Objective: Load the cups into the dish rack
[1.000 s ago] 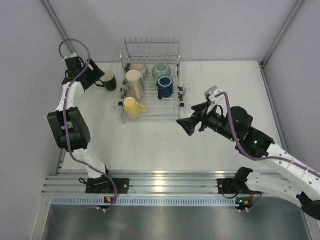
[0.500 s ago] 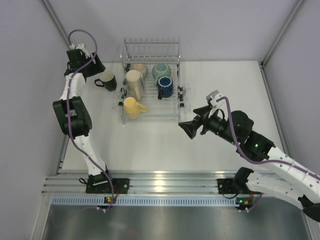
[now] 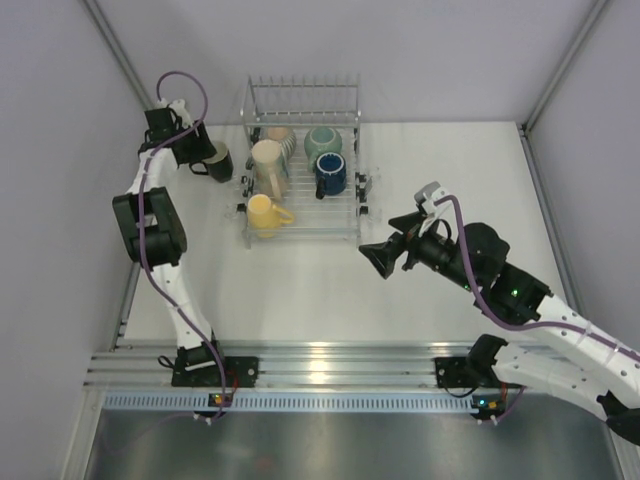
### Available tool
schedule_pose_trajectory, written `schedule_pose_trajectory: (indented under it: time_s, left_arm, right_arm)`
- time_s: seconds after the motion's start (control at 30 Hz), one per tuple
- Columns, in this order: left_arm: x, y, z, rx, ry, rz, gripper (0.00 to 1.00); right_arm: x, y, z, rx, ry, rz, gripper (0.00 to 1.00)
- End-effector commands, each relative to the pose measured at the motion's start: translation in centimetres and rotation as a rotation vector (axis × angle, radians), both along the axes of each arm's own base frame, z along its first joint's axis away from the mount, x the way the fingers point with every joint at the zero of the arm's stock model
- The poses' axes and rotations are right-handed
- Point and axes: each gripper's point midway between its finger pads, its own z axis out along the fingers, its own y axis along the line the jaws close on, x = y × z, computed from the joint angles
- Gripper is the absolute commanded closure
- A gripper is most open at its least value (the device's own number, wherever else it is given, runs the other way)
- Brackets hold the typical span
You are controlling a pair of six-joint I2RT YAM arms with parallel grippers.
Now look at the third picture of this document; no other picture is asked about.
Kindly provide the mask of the black mug cream interior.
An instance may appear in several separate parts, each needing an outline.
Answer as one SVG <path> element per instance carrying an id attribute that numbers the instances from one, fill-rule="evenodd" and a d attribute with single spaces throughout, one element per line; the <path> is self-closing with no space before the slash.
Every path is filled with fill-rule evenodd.
<path id="1" fill-rule="evenodd" d="M 189 165 L 195 175 L 208 176 L 218 183 L 232 179 L 234 164 L 231 153 L 224 142 L 214 140 L 207 156 Z"/>

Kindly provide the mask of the dark blue mug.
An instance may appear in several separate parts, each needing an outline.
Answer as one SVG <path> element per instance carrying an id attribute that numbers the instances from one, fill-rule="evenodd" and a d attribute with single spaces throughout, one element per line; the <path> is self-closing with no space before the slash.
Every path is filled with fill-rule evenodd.
<path id="1" fill-rule="evenodd" d="M 347 169 L 344 157 L 327 152 L 320 155 L 315 165 L 316 192 L 318 200 L 341 194 L 347 185 Z"/>

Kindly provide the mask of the tall cream painted mug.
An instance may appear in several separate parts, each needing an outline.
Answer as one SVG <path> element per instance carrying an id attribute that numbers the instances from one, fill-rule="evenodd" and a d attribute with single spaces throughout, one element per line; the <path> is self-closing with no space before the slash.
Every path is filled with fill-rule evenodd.
<path id="1" fill-rule="evenodd" d="M 280 143 L 260 140 L 252 147 L 251 157 L 260 192 L 282 201 L 289 188 L 289 174 Z"/>

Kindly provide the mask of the green ceramic mug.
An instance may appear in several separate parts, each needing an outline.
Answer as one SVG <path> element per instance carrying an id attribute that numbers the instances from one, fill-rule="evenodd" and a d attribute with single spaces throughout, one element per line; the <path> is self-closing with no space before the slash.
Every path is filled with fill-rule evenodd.
<path id="1" fill-rule="evenodd" d="M 340 154 L 343 139 L 333 127 L 320 126 L 310 129 L 304 139 L 304 149 L 309 161 L 316 160 L 324 153 Z"/>

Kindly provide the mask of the cream ribbed cup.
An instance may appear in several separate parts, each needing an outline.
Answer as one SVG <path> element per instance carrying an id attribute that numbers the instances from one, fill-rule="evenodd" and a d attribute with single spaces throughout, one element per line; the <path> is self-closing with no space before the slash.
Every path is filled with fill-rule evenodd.
<path id="1" fill-rule="evenodd" d="M 268 127 L 264 130 L 262 138 L 278 142 L 286 160 L 295 153 L 297 137 L 290 127 Z"/>

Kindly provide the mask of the yellow cream cup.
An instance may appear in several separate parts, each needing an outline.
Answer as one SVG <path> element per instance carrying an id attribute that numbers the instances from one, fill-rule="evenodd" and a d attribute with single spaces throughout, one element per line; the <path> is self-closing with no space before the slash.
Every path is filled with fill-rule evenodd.
<path id="1" fill-rule="evenodd" d="M 259 238 L 272 238 L 282 225 L 295 221 L 292 212 L 275 204 L 265 194 L 256 194 L 249 199 L 247 216 L 250 228 Z"/>

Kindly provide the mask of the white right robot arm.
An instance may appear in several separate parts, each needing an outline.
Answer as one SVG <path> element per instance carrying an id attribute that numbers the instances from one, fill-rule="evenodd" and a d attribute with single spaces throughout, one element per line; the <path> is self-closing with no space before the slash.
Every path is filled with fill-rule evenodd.
<path id="1" fill-rule="evenodd" d="M 476 384 L 519 384 L 572 403 L 632 444 L 639 442 L 639 353 L 569 307 L 528 272 L 507 262 L 510 246 L 484 223 L 440 235 L 440 219 L 412 213 L 390 220 L 384 242 L 359 246 L 383 278 L 400 256 L 404 270 L 421 264 L 471 292 L 497 326 L 531 336 L 563 356 L 558 362 L 483 334 L 466 357 Z"/>

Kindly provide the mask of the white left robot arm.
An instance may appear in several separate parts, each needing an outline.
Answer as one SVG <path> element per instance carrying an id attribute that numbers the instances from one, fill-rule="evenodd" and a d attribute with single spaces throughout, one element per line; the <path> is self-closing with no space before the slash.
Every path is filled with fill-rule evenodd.
<path id="1" fill-rule="evenodd" d="M 141 266 L 169 311 L 177 337 L 175 370 L 193 372 L 204 384 L 215 386 L 226 378 L 228 363 L 181 262 L 187 251 L 186 232 L 169 193 L 180 166 L 196 163 L 215 149 L 182 100 L 162 100 L 144 115 L 148 129 L 138 152 L 138 171 L 126 193 L 113 198 L 112 208 L 127 254 Z"/>

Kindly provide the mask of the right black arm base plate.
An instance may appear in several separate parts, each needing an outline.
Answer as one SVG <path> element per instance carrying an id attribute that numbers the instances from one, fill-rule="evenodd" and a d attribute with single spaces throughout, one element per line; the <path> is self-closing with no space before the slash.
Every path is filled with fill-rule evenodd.
<path id="1" fill-rule="evenodd" d="M 440 389 L 472 390 L 477 381 L 468 373 L 464 356 L 436 357 L 434 359 L 436 383 Z"/>

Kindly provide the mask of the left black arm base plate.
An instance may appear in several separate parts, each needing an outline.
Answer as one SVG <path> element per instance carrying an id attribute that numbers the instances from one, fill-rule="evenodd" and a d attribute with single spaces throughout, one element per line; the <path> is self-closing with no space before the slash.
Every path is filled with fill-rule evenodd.
<path id="1" fill-rule="evenodd" d="M 177 351 L 172 368 L 172 387 L 204 388 L 221 387 L 221 370 L 224 370 L 225 386 L 252 388 L 259 372 L 259 358 L 256 356 L 225 356 L 219 353 L 222 366 L 204 345 L 199 348 Z"/>

